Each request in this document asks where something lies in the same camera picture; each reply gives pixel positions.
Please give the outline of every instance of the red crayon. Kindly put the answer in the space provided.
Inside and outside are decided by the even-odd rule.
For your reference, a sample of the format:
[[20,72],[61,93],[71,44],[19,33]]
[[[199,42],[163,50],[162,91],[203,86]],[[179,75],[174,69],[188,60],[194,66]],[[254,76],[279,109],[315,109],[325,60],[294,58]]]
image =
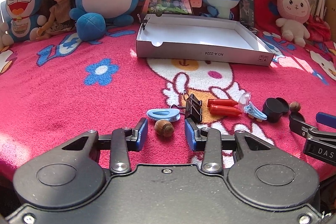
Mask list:
[[238,105],[238,102],[232,99],[208,99],[208,107],[210,105],[216,105],[216,106],[236,106]]
[[243,113],[239,109],[231,106],[210,105],[210,114],[236,117]]

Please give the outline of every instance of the blue gripper pad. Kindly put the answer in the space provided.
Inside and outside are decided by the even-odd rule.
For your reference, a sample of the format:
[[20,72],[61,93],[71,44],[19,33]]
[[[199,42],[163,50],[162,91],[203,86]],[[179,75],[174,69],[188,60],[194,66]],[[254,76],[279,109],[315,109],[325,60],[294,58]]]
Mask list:
[[316,121],[327,127],[336,128],[336,116],[319,112],[316,114]]
[[195,131],[190,126],[188,120],[184,120],[184,134],[187,139],[189,148],[192,151],[196,151],[196,139],[195,139]]
[[147,133],[148,133],[148,120],[143,123],[141,126],[139,132],[138,132],[138,139],[136,141],[136,151],[139,152],[143,149],[143,146],[145,144],[145,141],[147,139]]

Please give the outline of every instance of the blue toy shoe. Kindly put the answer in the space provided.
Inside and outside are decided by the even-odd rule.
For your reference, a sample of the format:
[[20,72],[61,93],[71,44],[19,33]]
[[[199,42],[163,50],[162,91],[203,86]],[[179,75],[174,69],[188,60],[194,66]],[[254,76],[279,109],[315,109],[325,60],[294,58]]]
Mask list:
[[248,114],[251,119],[256,118],[258,122],[267,120],[267,116],[257,109],[252,102],[249,102],[249,104],[244,107],[244,112]]

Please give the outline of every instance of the acorn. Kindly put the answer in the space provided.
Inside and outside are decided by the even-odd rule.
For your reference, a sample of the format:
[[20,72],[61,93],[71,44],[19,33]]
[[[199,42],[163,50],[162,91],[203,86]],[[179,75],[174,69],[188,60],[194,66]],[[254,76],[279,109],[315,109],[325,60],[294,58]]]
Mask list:
[[154,130],[157,134],[164,137],[170,137],[174,133],[174,127],[171,122],[164,119],[156,121]]
[[299,112],[301,109],[301,105],[299,102],[295,101],[289,105],[289,109],[291,110],[291,112]]

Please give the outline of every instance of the black container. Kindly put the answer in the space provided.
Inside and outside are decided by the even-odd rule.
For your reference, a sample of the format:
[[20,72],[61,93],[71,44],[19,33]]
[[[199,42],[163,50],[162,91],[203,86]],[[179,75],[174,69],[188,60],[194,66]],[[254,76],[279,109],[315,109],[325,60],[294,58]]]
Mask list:
[[278,122],[283,111],[283,104],[276,98],[267,98],[262,107],[262,112],[267,116],[267,121],[271,123]]
[[281,97],[276,97],[276,99],[280,101],[280,103],[282,103],[282,106],[283,106],[282,114],[283,115],[287,114],[289,112],[289,104],[287,103],[287,101]]
[[289,118],[289,121],[291,121],[292,119],[297,119],[299,121],[306,122],[306,119],[303,117],[303,115],[300,112],[291,112],[288,118]]

